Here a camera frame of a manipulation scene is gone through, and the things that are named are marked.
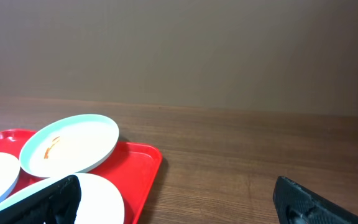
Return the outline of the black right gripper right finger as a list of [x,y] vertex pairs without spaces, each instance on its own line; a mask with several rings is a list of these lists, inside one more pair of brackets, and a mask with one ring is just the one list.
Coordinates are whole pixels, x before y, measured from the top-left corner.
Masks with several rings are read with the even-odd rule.
[[280,224],[358,224],[358,216],[291,179],[278,177],[273,203]]

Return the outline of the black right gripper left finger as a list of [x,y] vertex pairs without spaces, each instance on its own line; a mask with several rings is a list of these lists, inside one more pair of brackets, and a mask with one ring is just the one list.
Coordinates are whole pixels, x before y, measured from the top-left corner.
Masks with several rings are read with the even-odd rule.
[[0,224],[74,224],[81,201],[76,175],[38,181],[0,203]]

